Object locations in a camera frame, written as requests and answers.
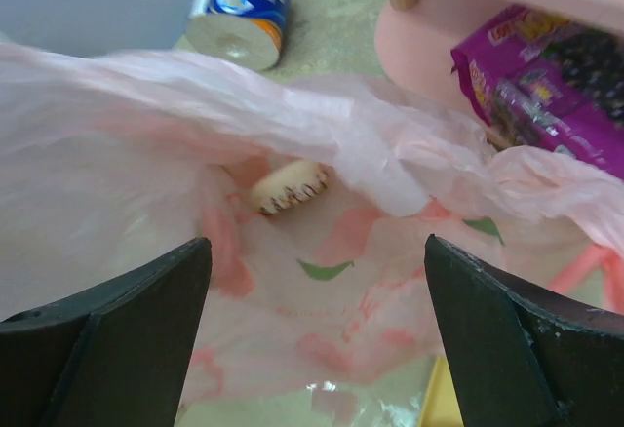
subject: green leaf print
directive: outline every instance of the green leaf print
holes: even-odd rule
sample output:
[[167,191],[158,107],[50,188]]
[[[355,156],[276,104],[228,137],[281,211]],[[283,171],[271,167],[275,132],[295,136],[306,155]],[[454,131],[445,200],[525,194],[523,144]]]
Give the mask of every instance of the green leaf print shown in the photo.
[[464,220],[464,224],[472,227],[475,230],[478,230],[479,232],[483,232],[484,234],[491,235],[492,237],[497,237],[498,240],[500,240],[500,243],[502,245],[505,245],[505,242],[503,242],[503,238],[500,236],[500,232],[498,232],[498,227],[496,227],[494,221],[491,220],[489,217],[477,220]]
[[311,279],[316,281],[331,281],[342,271],[347,269],[349,266],[353,266],[353,261],[347,261],[342,264],[338,264],[337,266],[330,266],[327,268],[316,266],[311,263],[306,263],[305,261],[298,260],[299,264]]

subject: can bottom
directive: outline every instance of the can bottom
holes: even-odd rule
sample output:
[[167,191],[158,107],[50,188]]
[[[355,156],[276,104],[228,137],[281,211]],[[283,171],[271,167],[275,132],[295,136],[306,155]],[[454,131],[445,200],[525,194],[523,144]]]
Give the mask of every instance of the can bottom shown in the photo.
[[186,39],[201,54],[227,59],[254,71],[277,63],[280,49],[275,36],[253,20],[207,13],[191,18]]

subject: blue can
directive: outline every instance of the blue can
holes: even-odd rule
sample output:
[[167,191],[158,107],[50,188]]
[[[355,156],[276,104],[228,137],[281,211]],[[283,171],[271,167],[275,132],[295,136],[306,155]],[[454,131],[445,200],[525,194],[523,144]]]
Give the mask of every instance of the blue can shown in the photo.
[[284,44],[291,0],[195,0],[186,31],[199,52],[260,70]]

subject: purple snack bag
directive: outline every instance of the purple snack bag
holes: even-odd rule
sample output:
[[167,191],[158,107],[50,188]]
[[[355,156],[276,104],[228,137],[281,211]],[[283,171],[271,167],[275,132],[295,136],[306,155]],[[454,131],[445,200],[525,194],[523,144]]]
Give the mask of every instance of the purple snack bag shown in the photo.
[[520,5],[451,51],[461,91],[512,144],[564,153],[622,179],[623,54],[608,34]]

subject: translucent plastic bag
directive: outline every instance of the translucent plastic bag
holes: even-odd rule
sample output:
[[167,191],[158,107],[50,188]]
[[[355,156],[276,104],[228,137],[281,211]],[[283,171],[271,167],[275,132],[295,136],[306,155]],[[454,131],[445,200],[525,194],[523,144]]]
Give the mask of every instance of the translucent plastic bag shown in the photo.
[[[194,54],[4,44],[0,121],[0,319],[212,240],[187,402],[369,382],[440,351],[431,233],[558,291],[602,265],[624,310],[620,180],[536,148],[495,154],[465,115],[382,81],[283,86]],[[329,166],[328,191],[259,215],[247,189],[294,158]],[[484,217],[500,237],[465,222]]]

